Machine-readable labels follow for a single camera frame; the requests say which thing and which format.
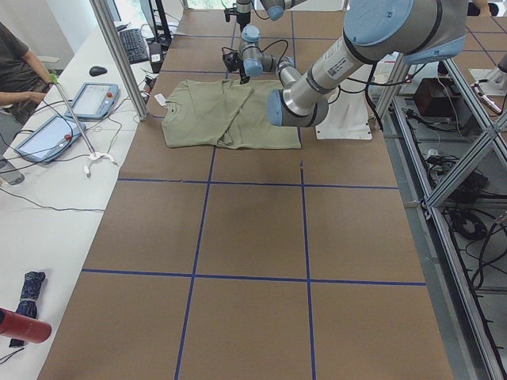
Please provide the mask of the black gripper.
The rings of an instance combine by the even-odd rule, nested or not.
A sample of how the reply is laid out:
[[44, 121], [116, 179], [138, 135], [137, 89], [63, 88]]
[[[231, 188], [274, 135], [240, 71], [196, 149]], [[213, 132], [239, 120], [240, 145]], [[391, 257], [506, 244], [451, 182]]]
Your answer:
[[[242, 68], [242, 60], [238, 53], [226, 53], [222, 55], [223, 63], [228, 73], [239, 72]], [[240, 73], [240, 83], [246, 84], [250, 81], [250, 77], [245, 73]]]

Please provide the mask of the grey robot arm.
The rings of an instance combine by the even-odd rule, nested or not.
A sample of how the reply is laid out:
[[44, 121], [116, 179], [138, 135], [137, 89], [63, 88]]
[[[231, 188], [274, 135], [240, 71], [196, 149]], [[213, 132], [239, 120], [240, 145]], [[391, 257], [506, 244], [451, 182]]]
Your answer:
[[[236, 22], [240, 26], [241, 40], [238, 48], [223, 47], [222, 58], [229, 73], [239, 72], [241, 84], [246, 84], [261, 74], [277, 73], [283, 65], [295, 65], [294, 59], [285, 55], [288, 49], [286, 40], [277, 40], [264, 49], [259, 46], [261, 33], [257, 26], [250, 23], [251, 10], [255, 10], [251, 1], [237, 1], [223, 11], [226, 22], [236, 16]], [[280, 42], [286, 45], [282, 55], [268, 53], [269, 48]]]
[[327, 94], [363, 65], [398, 52], [407, 65], [438, 62], [464, 47], [466, 1], [351, 1], [342, 36], [300, 74], [289, 62], [276, 73], [282, 89], [267, 100], [274, 126], [313, 127], [328, 113]]

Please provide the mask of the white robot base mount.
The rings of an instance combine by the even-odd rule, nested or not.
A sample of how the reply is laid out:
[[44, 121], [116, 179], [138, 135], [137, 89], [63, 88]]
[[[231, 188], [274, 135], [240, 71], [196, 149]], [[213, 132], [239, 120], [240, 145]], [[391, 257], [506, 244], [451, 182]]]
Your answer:
[[364, 93], [347, 93], [337, 89], [329, 99], [326, 118], [315, 127], [315, 134], [319, 140], [371, 140]]

